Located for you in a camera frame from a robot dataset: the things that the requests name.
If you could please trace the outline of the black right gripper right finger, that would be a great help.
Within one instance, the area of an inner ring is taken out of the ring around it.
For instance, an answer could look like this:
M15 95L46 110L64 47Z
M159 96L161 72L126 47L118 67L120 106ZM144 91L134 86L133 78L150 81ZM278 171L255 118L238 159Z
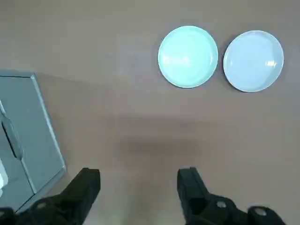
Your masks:
M177 192L187 225L284 225L272 209L251 206L246 212L229 198L210 193L194 167L177 173Z

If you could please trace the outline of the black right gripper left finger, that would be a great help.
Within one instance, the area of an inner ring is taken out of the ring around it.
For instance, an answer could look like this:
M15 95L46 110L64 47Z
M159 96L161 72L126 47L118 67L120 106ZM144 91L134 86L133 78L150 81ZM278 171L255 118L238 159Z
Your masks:
M101 189L100 171L83 168L58 195L42 198L21 213L0 209L2 225L82 225Z

